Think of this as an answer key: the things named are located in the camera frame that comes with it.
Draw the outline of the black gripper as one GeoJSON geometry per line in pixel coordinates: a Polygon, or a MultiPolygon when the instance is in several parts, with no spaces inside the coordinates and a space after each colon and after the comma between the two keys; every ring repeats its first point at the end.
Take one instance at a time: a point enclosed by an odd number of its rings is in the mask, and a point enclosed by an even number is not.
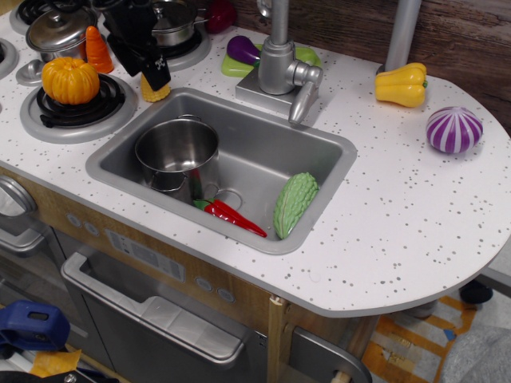
{"type": "Polygon", "coordinates": [[[107,42],[125,71],[131,77],[141,71],[154,91],[167,85],[168,63],[153,36],[157,22],[153,3],[103,2],[101,12],[109,31],[107,42]],[[138,51],[138,63],[131,49],[138,51]]]}

